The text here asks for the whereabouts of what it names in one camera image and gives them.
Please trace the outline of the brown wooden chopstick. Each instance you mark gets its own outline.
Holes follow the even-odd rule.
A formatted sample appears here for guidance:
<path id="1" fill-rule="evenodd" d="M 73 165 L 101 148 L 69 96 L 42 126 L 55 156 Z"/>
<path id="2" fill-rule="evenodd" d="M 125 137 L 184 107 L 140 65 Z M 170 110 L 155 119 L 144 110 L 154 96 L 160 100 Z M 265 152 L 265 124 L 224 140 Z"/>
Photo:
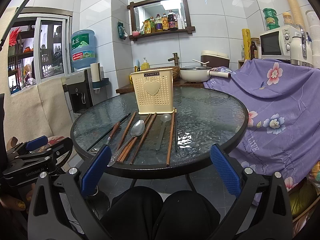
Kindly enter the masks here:
<path id="1" fill-rule="evenodd" d="M 130 118 L 130 120 L 129 120 L 126 128 L 125 128 L 125 131 L 124 131 L 122 137 L 121 137 L 120 143 L 118 144 L 117 150 L 119 150 L 120 147 L 122 146 L 122 144 L 124 143 L 124 140 L 125 140 L 125 138 L 126 138 L 126 136 L 127 136 L 127 133 L 129 132 L 129 128 L 130 128 L 130 126 L 131 126 L 131 123 L 133 122 L 136 114 L 137 114 L 137 111 L 134 111 L 133 114 L 131 115 L 131 118 Z"/>
<path id="2" fill-rule="evenodd" d="M 175 123 L 175 113 L 176 111 L 172 113 L 172 119 L 171 119 L 171 125 L 170 125 L 170 137 L 169 137 L 169 144 L 168 144 L 168 152 L 167 152 L 167 159 L 166 159 L 166 165 L 170 165 L 170 156 L 171 156 L 171 149 L 172 149 L 172 140 L 174 135 L 174 123 Z"/>
<path id="3" fill-rule="evenodd" d="M 148 136 L 148 133 L 149 133 L 149 131 L 150 131 L 151 127 L 152 127 L 152 124 L 154 123 L 156 117 L 157 117 L 157 113 L 154 113 L 152 115 L 150 121 L 148 122 L 147 128 L 146 128 L 145 132 L 143 133 L 143 135 L 142 135 L 142 137 L 141 137 L 141 139 L 139 141 L 139 144 L 138 144 L 138 146 L 136 148 L 136 151 L 135 151 L 133 157 L 130 160 L 130 165 L 134 164 L 135 158 L 137 157 L 137 155 L 138 155 L 138 153 L 139 153 L 144 141 L 146 140 L 146 137 Z"/>
<path id="4" fill-rule="evenodd" d="M 129 128 L 129 131 L 130 131 L 130 129 L 132 128 L 132 126 L 133 126 L 133 124 L 134 124 L 134 122 L 132 122 L 131 123 L 131 126 L 130 126 L 130 128 Z M 127 140 L 127 139 L 129 139 L 129 132 L 127 133 L 127 136 L 126 136 L 126 138 L 125 138 L 125 140 L 124 140 L 124 142 Z M 122 151 L 122 153 L 120 154 L 120 156 L 119 156 L 119 158 L 118 158 L 118 160 L 117 160 L 117 162 L 118 163 L 123 163 L 126 159 L 127 159 L 127 157 L 129 156 L 129 153 L 130 153 L 130 151 L 132 150 L 132 148 L 134 147 L 134 145 L 135 145 L 135 143 L 136 143 L 136 141 L 137 141 L 137 139 L 139 138 L 139 136 L 138 137 L 135 137 L 125 148 L 124 148 L 124 150 Z"/>

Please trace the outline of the metal spoon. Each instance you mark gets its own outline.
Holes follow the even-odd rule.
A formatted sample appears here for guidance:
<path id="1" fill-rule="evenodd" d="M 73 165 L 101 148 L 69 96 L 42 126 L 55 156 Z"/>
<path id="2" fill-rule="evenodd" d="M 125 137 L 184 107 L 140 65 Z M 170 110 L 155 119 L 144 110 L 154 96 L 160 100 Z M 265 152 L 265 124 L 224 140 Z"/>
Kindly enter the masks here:
<path id="1" fill-rule="evenodd" d="M 145 129 L 145 121 L 140 119 L 138 120 L 131 128 L 130 131 L 130 137 L 129 139 L 123 143 L 123 145 L 120 147 L 120 149 L 118 149 L 116 151 L 115 154 L 112 155 L 110 162 L 108 163 L 108 167 L 113 166 L 116 161 L 118 160 L 120 154 L 122 153 L 122 151 L 124 150 L 124 148 L 135 138 L 138 137 L 140 135 L 142 135 L 142 133 L 144 132 Z"/>

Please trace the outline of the translucent plastic spoon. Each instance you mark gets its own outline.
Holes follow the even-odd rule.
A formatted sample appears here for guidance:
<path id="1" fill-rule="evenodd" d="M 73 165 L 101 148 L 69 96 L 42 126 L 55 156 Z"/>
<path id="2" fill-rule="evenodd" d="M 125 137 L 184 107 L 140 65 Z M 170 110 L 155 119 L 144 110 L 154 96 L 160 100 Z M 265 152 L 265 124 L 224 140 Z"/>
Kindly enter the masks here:
<path id="1" fill-rule="evenodd" d="M 161 131 L 157 140 L 157 145 L 156 145 L 156 151 L 160 150 L 161 147 L 161 143 L 163 140 L 163 135 L 164 135 L 164 131 L 165 131 L 165 126 L 167 124 L 167 122 L 169 122 L 171 120 L 172 116 L 170 114 L 163 114 L 161 116 L 161 122 L 162 122 L 162 126 L 161 126 Z"/>

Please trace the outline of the purple floral cloth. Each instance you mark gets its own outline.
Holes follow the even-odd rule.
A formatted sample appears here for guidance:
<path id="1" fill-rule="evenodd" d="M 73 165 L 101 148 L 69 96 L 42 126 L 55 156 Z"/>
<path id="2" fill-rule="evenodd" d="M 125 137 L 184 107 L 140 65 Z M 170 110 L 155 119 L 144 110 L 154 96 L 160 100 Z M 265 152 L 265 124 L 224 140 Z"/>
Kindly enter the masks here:
<path id="1" fill-rule="evenodd" d="M 253 59 L 204 86 L 236 97 L 248 111 L 246 133 L 230 153 L 243 167 L 280 172 L 291 190 L 319 161 L 318 69 Z"/>

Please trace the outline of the cream perforated utensil holder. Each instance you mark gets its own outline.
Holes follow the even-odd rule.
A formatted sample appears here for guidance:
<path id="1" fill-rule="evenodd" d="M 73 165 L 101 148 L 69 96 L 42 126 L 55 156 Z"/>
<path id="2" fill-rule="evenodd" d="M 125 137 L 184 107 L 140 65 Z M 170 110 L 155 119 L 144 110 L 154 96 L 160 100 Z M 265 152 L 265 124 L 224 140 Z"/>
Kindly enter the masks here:
<path id="1" fill-rule="evenodd" d="M 140 115 L 174 112 L 172 70 L 151 68 L 131 74 Z"/>

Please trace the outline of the yellow soap bottle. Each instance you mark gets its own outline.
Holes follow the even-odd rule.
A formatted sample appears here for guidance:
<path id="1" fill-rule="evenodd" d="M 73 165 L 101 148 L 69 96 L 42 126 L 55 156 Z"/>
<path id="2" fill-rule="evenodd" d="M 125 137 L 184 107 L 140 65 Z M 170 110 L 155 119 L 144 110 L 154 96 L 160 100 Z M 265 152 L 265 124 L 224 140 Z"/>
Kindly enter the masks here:
<path id="1" fill-rule="evenodd" d="M 145 71 L 145 70 L 148 70 L 149 68 L 150 68 L 150 65 L 149 65 L 148 61 L 146 60 L 146 58 L 144 58 L 144 61 L 143 61 L 142 65 L 140 66 L 140 70 Z"/>

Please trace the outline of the blue water jug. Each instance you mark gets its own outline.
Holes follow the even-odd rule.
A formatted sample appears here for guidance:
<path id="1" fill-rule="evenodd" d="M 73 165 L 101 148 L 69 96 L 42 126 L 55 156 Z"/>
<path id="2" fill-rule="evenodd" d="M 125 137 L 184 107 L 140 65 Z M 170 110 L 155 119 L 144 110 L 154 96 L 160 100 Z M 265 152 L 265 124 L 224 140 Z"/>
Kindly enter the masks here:
<path id="1" fill-rule="evenodd" d="M 95 32 L 84 29 L 74 32 L 70 42 L 71 66 L 74 69 L 87 68 L 96 63 Z"/>

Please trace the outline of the cream frying pan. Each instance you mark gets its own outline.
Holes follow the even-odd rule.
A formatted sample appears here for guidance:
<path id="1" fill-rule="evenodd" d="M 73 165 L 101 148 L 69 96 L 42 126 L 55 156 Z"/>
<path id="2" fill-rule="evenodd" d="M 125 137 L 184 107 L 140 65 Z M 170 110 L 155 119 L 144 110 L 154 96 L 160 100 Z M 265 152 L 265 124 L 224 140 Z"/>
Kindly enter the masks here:
<path id="1" fill-rule="evenodd" d="M 231 73 L 225 71 L 224 68 L 204 68 L 204 67 L 189 67 L 181 68 L 180 76 L 182 80 L 193 83 L 206 82 L 212 77 L 230 78 Z"/>

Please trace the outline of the bronze faucet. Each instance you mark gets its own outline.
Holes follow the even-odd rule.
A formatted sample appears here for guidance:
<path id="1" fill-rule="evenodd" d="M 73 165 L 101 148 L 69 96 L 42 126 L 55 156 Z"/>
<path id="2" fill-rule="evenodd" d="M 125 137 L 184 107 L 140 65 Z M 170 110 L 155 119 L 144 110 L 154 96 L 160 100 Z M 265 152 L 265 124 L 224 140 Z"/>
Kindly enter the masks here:
<path id="1" fill-rule="evenodd" d="M 168 62 L 174 61 L 174 65 L 179 66 L 179 59 L 180 58 L 178 56 L 178 53 L 173 53 L 172 55 L 173 55 L 173 57 L 169 58 Z"/>

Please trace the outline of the dark glass bottle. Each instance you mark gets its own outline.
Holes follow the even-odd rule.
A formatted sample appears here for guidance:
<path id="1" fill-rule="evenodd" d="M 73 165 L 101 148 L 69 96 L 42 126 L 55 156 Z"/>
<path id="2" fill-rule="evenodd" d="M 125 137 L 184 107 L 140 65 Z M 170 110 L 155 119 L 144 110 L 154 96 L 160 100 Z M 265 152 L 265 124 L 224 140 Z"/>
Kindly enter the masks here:
<path id="1" fill-rule="evenodd" d="M 258 49 L 254 41 L 251 41 L 250 46 L 250 56 L 251 59 L 257 59 L 258 58 Z"/>

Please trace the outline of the white microwave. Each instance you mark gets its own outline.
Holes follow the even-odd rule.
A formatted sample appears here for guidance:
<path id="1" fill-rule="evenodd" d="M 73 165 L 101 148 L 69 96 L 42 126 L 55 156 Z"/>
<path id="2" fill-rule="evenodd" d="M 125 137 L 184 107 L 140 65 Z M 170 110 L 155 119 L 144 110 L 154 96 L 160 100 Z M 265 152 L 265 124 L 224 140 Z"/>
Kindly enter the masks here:
<path id="1" fill-rule="evenodd" d="M 260 34 L 261 58 L 289 61 L 291 42 L 295 36 L 301 37 L 301 33 L 290 25 Z"/>

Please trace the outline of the yellow foil roll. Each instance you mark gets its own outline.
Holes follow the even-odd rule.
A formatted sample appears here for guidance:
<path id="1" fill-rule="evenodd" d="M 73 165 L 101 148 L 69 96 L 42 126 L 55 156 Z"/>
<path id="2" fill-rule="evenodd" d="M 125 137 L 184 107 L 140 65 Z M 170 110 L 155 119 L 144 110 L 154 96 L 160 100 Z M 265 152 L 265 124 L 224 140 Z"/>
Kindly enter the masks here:
<path id="1" fill-rule="evenodd" d="M 244 58 L 246 60 L 251 59 L 251 33 L 249 29 L 242 29 L 242 39 L 244 44 Z"/>

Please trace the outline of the green instant noodle cups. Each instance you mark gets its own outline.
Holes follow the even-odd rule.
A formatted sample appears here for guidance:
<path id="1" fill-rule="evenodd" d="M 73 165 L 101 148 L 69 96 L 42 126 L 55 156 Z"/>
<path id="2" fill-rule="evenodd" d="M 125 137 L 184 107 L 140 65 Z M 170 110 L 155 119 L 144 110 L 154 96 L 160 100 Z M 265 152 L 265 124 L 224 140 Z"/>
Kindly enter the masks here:
<path id="1" fill-rule="evenodd" d="M 264 18 L 268 30 L 279 28 L 279 20 L 277 18 L 277 12 L 272 8 L 263 9 Z"/>

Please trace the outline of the green wall packet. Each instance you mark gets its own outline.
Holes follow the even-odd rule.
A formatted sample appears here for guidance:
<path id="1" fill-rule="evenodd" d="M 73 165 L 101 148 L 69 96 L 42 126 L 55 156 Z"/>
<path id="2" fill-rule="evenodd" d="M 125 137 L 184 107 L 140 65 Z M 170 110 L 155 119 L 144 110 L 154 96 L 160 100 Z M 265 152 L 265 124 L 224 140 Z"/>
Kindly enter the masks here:
<path id="1" fill-rule="evenodd" d="M 128 37 L 128 34 L 127 34 L 127 32 L 126 32 L 126 30 L 125 30 L 125 28 L 124 28 L 123 23 L 118 22 L 118 24 L 117 24 L 117 29 L 118 29 L 118 36 L 119 36 L 119 38 L 120 38 L 121 40 L 126 40 L 127 37 Z"/>

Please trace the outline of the wooden framed wall shelf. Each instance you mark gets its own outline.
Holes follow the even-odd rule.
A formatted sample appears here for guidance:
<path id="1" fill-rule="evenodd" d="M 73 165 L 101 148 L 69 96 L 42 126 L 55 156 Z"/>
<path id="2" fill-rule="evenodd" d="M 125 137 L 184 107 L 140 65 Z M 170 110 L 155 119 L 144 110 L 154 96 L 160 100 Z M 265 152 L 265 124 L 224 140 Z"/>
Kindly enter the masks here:
<path id="1" fill-rule="evenodd" d="M 144 0 L 127 6 L 131 18 L 131 41 L 171 33 L 192 34 L 188 0 Z"/>

